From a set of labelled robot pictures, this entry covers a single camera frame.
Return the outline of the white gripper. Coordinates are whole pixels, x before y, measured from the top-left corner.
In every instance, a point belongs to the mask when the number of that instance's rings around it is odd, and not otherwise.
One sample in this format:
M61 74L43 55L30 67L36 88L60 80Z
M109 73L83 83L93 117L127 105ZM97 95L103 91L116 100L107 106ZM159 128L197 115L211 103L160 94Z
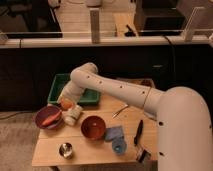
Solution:
M77 103L82 96L82 88L78 87L72 81L69 81L62 89L57 102L60 103L64 98L71 100L74 103Z

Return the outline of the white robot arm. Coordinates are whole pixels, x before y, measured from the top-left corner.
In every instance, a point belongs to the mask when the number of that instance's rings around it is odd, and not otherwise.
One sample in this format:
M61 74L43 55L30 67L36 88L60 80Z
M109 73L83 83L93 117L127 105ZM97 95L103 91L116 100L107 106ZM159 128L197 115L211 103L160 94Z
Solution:
M72 70L59 98L78 102L87 89L107 93L156 118L158 171L213 171L213 124L197 91L184 86L161 91L109 79L89 62Z

